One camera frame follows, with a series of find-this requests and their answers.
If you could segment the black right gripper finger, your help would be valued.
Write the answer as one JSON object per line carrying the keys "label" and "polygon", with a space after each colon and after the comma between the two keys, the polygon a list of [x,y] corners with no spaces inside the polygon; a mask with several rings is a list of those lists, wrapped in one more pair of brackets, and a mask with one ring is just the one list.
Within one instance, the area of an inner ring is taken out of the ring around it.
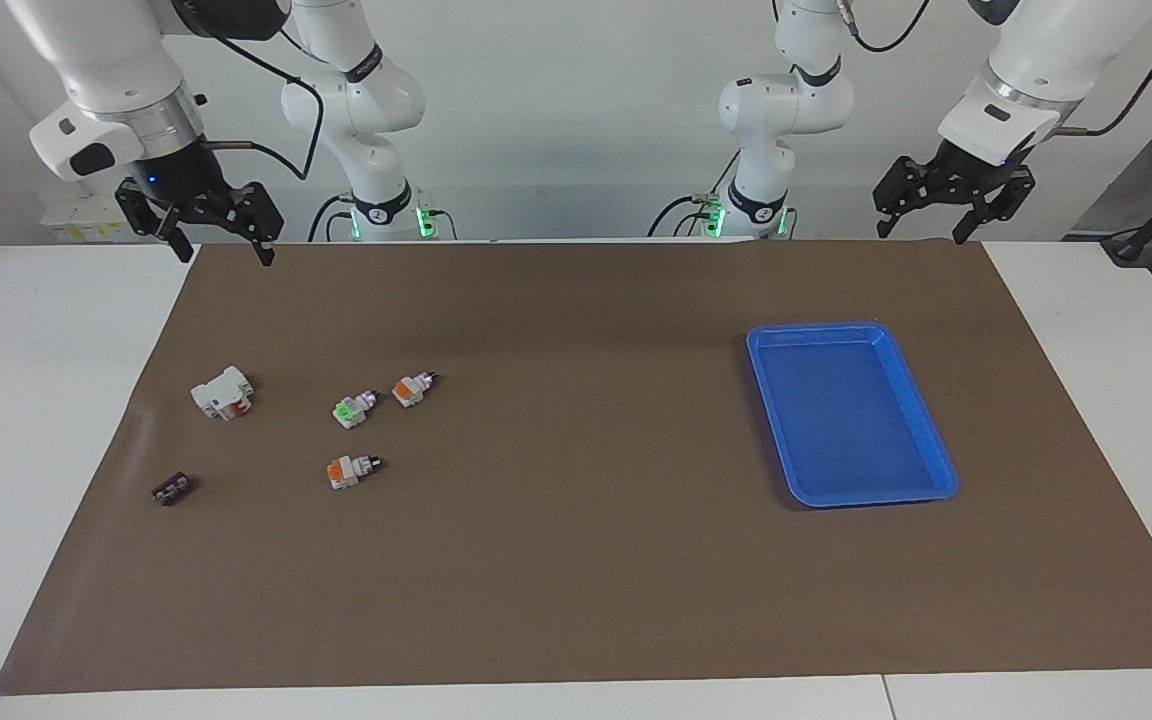
{"label": "black right gripper finger", "polygon": [[262,266],[270,266],[276,256],[274,243],[285,227],[273,197],[264,184],[247,183],[232,190],[228,199],[229,209],[223,211],[221,228],[250,242]]}
{"label": "black right gripper finger", "polygon": [[116,204],[123,211],[128,227],[138,236],[152,236],[165,243],[177,256],[179,262],[192,260],[195,249],[179,227],[179,209],[169,204],[164,215],[157,214],[154,204],[134,179],[120,182],[116,188]]}

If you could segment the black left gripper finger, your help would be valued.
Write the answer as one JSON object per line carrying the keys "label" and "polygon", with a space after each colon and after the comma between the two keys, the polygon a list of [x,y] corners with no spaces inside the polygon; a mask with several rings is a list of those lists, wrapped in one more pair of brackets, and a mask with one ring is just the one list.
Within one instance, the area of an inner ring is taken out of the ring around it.
{"label": "black left gripper finger", "polygon": [[929,190],[929,177],[932,167],[915,161],[914,158],[897,158],[890,169],[873,188],[873,205],[881,219],[876,223],[879,238],[890,237],[901,217],[911,211],[929,209],[935,200],[934,192]]}
{"label": "black left gripper finger", "polygon": [[996,190],[983,191],[973,188],[965,196],[969,209],[954,227],[956,245],[964,245],[982,225],[1010,220],[1034,187],[1036,179],[1029,168],[1015,168],[1011,169],[1009,179],[1006,179]]}

